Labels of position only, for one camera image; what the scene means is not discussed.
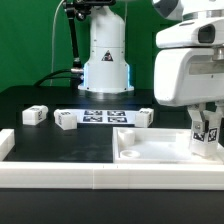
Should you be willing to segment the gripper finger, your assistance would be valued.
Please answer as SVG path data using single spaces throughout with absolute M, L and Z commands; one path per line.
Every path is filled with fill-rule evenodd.
M 192 104 L 187 106 L 187 111 L 190 115 L 192 124 L 192 135 L 205 134 L 208 132 L 209 122 L 206 120 L 204 112 L 206 110 L 205 103 Z
M 224 101 L 216 101 L 216 112 L 220 113 L 224 117 Z

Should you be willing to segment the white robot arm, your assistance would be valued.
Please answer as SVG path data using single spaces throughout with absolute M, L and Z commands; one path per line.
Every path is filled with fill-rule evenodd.
M 131 91 L 125 62 L 124 21 L 109 0 L 89 2 L 90 58 L 81 89 L 98 95 Z M 203 105 L 224 100 L 224 0 L 151 0 L 157 13 L 178 23 L 156 34 L 154 94 L 166 106 L 187 106 L 192 128 L 206 133 Z

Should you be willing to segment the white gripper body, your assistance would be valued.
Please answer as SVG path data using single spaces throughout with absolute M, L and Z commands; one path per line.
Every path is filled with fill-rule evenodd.
M 224 99 L 224 17 L 183 21 L 156 35 L 154 95 L 161 105 Z

